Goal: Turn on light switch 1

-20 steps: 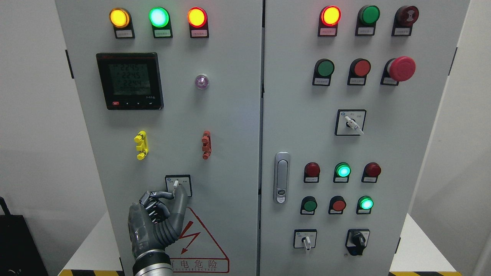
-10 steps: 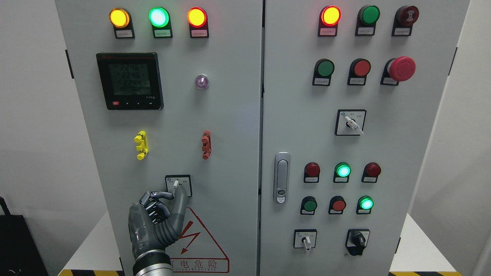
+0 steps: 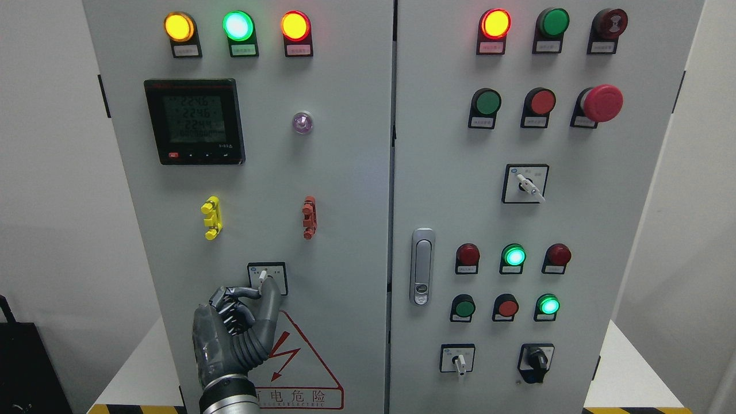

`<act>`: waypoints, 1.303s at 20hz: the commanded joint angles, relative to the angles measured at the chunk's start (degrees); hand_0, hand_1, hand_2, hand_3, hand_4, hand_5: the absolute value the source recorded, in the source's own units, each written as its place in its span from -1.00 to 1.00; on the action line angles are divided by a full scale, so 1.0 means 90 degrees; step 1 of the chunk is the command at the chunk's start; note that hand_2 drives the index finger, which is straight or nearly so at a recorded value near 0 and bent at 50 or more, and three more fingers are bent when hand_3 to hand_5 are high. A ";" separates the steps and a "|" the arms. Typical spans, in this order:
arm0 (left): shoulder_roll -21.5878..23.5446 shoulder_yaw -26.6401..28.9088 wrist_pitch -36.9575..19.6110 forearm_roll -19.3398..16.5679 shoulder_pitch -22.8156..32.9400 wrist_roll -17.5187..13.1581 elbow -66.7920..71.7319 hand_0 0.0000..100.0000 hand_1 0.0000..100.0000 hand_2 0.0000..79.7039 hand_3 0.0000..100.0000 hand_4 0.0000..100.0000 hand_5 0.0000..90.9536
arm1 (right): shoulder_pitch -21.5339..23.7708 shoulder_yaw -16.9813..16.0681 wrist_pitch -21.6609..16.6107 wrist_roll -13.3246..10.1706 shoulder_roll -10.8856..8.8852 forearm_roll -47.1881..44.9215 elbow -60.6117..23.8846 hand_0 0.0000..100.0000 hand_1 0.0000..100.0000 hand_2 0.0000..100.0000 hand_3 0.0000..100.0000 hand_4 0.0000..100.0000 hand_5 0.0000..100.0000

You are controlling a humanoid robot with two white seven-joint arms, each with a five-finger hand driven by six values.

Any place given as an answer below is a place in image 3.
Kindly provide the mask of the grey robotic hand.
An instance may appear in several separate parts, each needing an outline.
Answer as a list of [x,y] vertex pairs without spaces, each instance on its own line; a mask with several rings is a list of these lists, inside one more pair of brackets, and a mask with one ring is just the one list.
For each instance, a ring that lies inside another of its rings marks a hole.
[[265,275],[259,288],[220,286],[197,307],[192,338],[203,389],[226,375],[247,375],[268,360],[281,303],[278,284]]

